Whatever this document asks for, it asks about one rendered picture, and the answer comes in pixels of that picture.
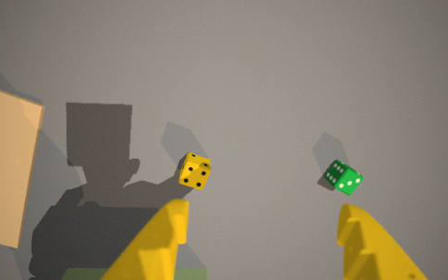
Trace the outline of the tan mat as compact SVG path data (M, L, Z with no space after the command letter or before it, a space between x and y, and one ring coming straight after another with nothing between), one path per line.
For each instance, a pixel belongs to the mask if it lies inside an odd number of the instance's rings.
M0 90L0 245L21 245L44 110Z

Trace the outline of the yellow die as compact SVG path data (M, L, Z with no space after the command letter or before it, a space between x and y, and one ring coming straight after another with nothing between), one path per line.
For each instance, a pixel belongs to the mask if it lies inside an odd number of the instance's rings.
M202 190L211 172L210 160L188 153L180 170L179 183Z

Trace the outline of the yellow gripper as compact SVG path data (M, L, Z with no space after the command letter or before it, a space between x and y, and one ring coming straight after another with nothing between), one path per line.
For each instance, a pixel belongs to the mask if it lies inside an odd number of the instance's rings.
M188 200L168 202L101 280L174 280L177 247L186 242L188 216ZM343 280L427 280L390 234L358 206L342 206L337 244L343 246Z

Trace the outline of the green die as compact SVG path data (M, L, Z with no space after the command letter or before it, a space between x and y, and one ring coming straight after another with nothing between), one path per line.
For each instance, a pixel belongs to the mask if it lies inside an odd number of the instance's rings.
M348 165L336 160L324 175L324 178L339 191L351 195L364 179Z

